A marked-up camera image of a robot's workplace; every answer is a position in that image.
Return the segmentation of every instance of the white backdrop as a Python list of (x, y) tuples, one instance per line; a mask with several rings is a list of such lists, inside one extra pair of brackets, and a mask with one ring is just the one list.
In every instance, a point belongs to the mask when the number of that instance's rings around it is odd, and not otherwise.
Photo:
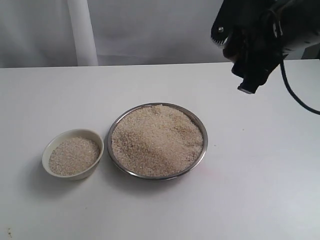
[(210, 39), (222, 2), (0, 0), (0, 68), (225, 62)]

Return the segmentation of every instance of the stainless steel bowl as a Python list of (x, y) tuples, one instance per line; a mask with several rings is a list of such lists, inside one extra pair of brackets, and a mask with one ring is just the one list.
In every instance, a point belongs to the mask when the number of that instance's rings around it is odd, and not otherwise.
[[(185, 115), (187, 115), (191, 121), (199, 128), (200, 132), (202, 133), (202, 137), (203, 137), (203, 148), (202, 151), (200, 153), (200, 156), (198, 157), (198, 159), (188, 168), (186, 168), (185, 170), (169, 175), (169, 176), (144, 176), (144, 175), (140, 175), (137, 174), (135, 172), (132, 172), (128, 169), (126, 169), (115, 157), (114, 152), (112, 150), (112, 133), (114, 132), (116, 126), (118, 125), (118, 123), (128, 114), (132, 113), (133, 111), (137, 110), (137, 109), (141, 109), (141, 108), (145, 108), (145, 107), (150, 107), (150, 106), (154, 106), (154, 105), (163, 105), (163, 106), (168, 106), (174, 109), (177, 109), (181, 112), (183, 112)], [(126, 111), (124, 114), (122, 114), (111, 126), (108, 136), (107, 136), (107, 150), (108, 153), (112, 159), (112, 161), (115, 163), (115, 165), (120, 168), (122, 171), (124, 171), (127, 174), (130, 174), (136, 178), (139, 179), (144, 179), (144, 180), (150, 180), (150, 181), (163, 181), (163, 180), (169, 180), (169, 179), (174, 179), (177, 178), (179, 176), (182, 176), (184, 174), (186, 174), (187, 172), (191, 171), (193, 168), (195, 168), (200, 161), (204, 158), (206, 151), (208, 148), (208, 135), (207, 135), (207, 130), (205, 128), (205, 126), (203, 125), (203, 123), (200, 121), (200, 119), (194, 115), (192, 112), (190, 112), (189, 110), (178, 106), (178, 105), (174, 105), (171, 103), (163, 103), (163, 102), (155, 102), (155, 103), (147, 103), (147, 104), (143, 104), (140, 106), (136, 106), (134, 108), (131, 108), (130, 110)]]

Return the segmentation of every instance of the black cable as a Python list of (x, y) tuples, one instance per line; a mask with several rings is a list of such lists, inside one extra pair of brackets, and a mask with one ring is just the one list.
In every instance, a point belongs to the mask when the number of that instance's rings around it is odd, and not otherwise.
[(312, 107), (308, 106), (307, 104), (305, 104), (296, 94), (295, 92), (292, 90), (292, 88), (289, 85), (288, 82), (288, 78), (287, 78), (287, 74), (286, 74), (286, 70), (285, 70), (285, 62), (284, 62), (284, 56), (282, 53), (282, 45), (281, 45), (281, 27), (280, 27), (280, 22), (278, 20), (278, 17), (276, 15), (276, 13), (272, 10), (268, 10), (268, 12), (271, 12), (274, 18), (274, 23), (275, 23), (275, 29), (276, 29), (276, 37), (279, 41), (279, 51), (280, 51), (280, 69), (281, 69), (281, 74), (282, 74), (282, 78), (283, 78), (283, 82), (285, 85), (285, 88), (287, 89), (287, 91), (289, 92), (289, 94), (293, 97), (293, 99), (300, 104), (304, 109), (308, 110), (311, 113), (320, 115), (320, 111), (313, 109)]

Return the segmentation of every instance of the white tabletop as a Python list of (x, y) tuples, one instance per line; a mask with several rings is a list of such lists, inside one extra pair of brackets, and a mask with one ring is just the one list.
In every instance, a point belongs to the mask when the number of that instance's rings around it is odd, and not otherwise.
[[(292, 88), (320, 109), (320, 63), (285, 63)], [(256, 94), (237, 90), (231, 63), (0, 69), (0, 239), (319, 240), (320, 116), (285, 90), (279, 69)], [(147, 182), (104, 155), (92, 176), (49, 176), (56, 135), (105, 137), (131, 107), (167, 102), (204, 123), (203, 161)]]

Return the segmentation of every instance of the small white bowl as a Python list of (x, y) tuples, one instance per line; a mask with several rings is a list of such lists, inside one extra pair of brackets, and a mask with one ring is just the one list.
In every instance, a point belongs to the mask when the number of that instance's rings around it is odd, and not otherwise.
[[(76, 138), (76, 137), (82, 137), (85, 139), (89, 139), (94, 141), (96, 144), (98, 144), (100, 148), (100, 154), (94, 164), (92, 164), (89, 168), (86, 170), (79, 172), (74, 175), (67, 175), (67, 176), (62, 176), (58, 175), (50, 170), (49, 167), (49, 159), (50, 156), (56, 147), (59, 146), (62, 142), (64, 142), (67, 139), (70, 138)], [(70, 180), (70, 181), (75, 181), (75, 180), (80, 180), (89, 177), (96, 169), (98, 166), (98, 163), (101, 159), (101, 156), (104, 152), (104, 141), (102, 138), (94, 131), (88, 130), (88, 129), (73, 129), (70, 131), (66, 131), (64, 133), (61, 133), (60, 135), (56, 136), (44, 149), (43, 154), (42, 154), (42, 166), (43, 168), (52, 176), (60, 178), (60, 179), (65, 179), (65, 180)]]

